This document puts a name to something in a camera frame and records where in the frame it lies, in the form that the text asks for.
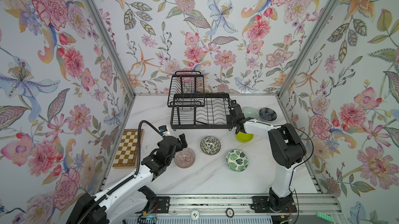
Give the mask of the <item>pink striped bowl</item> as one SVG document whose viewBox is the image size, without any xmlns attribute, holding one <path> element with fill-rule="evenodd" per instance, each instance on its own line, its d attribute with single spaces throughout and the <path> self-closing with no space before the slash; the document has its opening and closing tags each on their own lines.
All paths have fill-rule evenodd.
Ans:
<svg viewBox="0 0 399 224">
<path fill-rule="evenodd" d="M 181 169 L 191 167 L 195 162 L 195 153 L 189 148 L 184 148 L 176 153 L 174 158 L 175 164 Z"/>
</svg>

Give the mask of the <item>black white patterned bowl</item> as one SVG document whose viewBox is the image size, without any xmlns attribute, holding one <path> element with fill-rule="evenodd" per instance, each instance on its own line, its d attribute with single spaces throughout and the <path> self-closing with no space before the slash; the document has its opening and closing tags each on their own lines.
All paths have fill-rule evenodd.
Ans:
<svg viewBox="0 0 399 224">
<path fill-rule="evenodd" d="M 216 137 L 207 136 L 201 140 L 200 148 L 207 155 L 215 155 L 221 150 L 221 142 Z"/>
</svg>

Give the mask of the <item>black wire dish rack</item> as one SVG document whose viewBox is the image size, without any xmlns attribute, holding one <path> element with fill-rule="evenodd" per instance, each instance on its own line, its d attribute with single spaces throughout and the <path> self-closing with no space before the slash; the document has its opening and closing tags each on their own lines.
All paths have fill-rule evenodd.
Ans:
<svg viewBox="0 0 399 224">
<path fill-rule="evenodd" d="M 177 71 L 172 75 L 167 106 L 170 126 L 177 129 L 233 129 L 227 93 L 206 93 L 205 79 L 198 71 Z"/>
</svg>

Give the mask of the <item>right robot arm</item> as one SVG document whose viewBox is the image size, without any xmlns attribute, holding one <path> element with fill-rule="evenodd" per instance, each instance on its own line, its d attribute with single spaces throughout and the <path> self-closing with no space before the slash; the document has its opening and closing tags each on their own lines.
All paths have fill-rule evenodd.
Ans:
<svg viewBox="0 0 399 224">
<path fill-rule="evenodd" d="M 272 187 L 269 190 L 267 206 L 274 212 L 281 212 L 283 207 L 293 199 L 291 184 L 296 167 L 300 165 L 307 154 L 296 129 L 291 124 L 271 125 L 246 118 L 241 106 L 231 101 L 228 121 L 235 128 L 235 132 L 253 134 L 270 142 L 271 152 L 277 163 Z"/>
</svg>

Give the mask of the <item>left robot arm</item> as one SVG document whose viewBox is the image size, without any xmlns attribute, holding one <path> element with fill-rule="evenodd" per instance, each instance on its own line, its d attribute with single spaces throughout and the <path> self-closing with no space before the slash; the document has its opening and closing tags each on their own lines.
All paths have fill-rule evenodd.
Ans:
<svg viewBox="0 0 399 224">
<path fill-rule="evenodd" d="M 135 213 L 148 212 L 155 206 L 156 194 L 148 187 L 170 166 L 175 154 L 187 148 L 185 134 L 178 138 L 164 136 L 158 148 L 138 167 L 112 187 L 95 194 L 85 193 L 76 202 L 68 224 L 118 224 Z"/>
</svg>

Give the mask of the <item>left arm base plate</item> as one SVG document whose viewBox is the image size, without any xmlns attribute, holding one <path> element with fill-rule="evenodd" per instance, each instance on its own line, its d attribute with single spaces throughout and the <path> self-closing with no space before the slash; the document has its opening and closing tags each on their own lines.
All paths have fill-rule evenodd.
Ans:
<svg viewBox="0 0 399 224">
<path fill-rule="evenodd" d="M 168 214 L 170 197 L 155 197 L 147 201 L 146 206 L 137 214 Z"/>
</svg>

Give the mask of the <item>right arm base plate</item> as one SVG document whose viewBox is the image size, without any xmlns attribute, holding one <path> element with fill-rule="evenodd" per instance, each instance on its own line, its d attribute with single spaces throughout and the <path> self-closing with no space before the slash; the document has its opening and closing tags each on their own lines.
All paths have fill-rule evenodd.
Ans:
<svg viewBox="0 0 399 224">
<path fill-rule="evenodd" d="M 275 196 L 253 196 L 250 208 L 255 213 L 296 213 L 298 212 L 293 195 L 290 194 L 285 198 L 278 198 Z"/>
</svg>

